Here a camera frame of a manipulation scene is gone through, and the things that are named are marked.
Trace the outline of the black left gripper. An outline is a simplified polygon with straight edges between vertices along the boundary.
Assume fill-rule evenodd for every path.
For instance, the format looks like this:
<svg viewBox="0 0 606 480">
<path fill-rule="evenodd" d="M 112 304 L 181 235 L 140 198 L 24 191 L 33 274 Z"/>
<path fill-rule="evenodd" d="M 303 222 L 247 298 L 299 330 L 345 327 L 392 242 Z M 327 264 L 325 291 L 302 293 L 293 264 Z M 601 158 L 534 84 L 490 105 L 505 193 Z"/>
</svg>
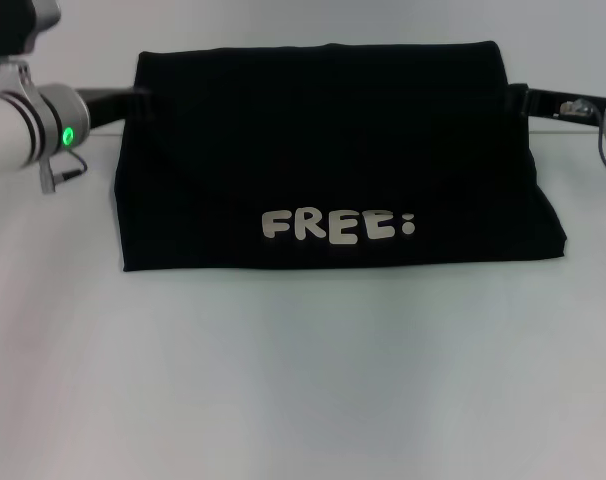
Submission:
<svg viewBox="0 0 606 480">
<path fill-rule="evenodd" d="M 147 89 L 77 89 L 89 111 L 91 126 L 105 126 L 126 119 L 154 119 L 154 95 Z"/>
</svg>

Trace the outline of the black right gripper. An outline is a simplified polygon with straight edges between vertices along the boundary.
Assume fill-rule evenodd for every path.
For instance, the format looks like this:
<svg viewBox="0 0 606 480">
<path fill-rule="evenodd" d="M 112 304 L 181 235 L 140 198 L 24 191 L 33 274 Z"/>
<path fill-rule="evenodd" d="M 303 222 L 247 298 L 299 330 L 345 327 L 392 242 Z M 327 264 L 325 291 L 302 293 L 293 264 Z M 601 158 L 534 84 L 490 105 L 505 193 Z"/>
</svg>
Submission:
<svg viewBox="0 0 606 480">
<path fill-rule="evenodd" d="M 578 112 L 572 111 L 565 104 L 583 100 L 592 104 Z M 511 116 L 530 116 L 559 121 L 596 121 L 598 110 L 604 114 L 606 97 L 589 96 L 575 93 L 530 89 L 527 84 L 509 84 L 506 90 L 506 112 Z"/>
</svg>

